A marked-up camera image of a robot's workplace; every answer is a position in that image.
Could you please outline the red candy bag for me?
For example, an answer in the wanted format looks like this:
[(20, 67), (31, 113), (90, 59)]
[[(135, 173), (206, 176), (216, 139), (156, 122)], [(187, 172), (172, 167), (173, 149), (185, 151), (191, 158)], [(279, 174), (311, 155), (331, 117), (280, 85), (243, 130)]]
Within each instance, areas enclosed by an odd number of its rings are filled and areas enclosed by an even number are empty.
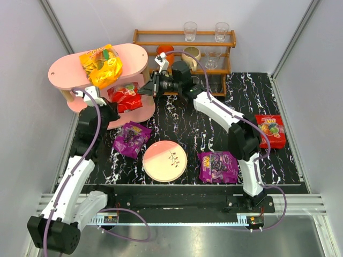
[(280, 115), (255, 115), (257, 124), (266, 134), (271, 148), (282, 149), (286, 145), (286, 132)]
[(109, 101), (117, 104), (118, 113), (126, 113), (143, 106), (136, 82), (122, 84), (107, 90)]

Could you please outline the orange candy bag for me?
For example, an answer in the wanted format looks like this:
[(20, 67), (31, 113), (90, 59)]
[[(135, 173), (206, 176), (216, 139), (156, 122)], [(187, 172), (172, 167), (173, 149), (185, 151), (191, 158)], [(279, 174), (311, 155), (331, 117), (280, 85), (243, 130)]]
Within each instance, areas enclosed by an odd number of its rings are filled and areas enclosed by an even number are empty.
[(87, 79), (99, 89), (116, 82), (123, 72), (123, 62), (111, 44), (88, 51), (79, 59)]

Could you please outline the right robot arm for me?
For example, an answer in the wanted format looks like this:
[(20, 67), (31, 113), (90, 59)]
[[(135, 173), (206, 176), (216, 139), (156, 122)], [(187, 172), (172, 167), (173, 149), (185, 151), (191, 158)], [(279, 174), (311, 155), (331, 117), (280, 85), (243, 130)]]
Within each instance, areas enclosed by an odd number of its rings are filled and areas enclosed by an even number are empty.
[(203, 85), (193, 82), (190, 69), (184, 61), (175, 62), (171, 75), (167, 71), (154, 71), (150, 80), (138, 93), (158, 97), (164, 93), (177, 93), (186, 102), (217, 122), (228, 133), (229, 152), (238, 160), (243, 192), (248, 205), (255, 207), (266, 197), (259, 160), (261, 136), (253, 115), (244, 115), (227, 107), (208, 93)]

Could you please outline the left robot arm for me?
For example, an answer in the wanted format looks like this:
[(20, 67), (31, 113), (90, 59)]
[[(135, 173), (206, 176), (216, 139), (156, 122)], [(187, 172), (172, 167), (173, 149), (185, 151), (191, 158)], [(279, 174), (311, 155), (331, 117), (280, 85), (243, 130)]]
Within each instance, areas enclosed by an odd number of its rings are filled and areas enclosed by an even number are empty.
[(110, 122), (120, 118), (112, 104), (86, 107), (79, 113), (77, 130), (64, 176), (39, 216), (31, 216), (28, 232), (35, 247), (72, 254), (83, 228), (100, 210), (115, 206), (115, 193), (109, 186), (93, 185), (87, 198), (77, 205), (84, 183), (99, 158), (99, 147)]

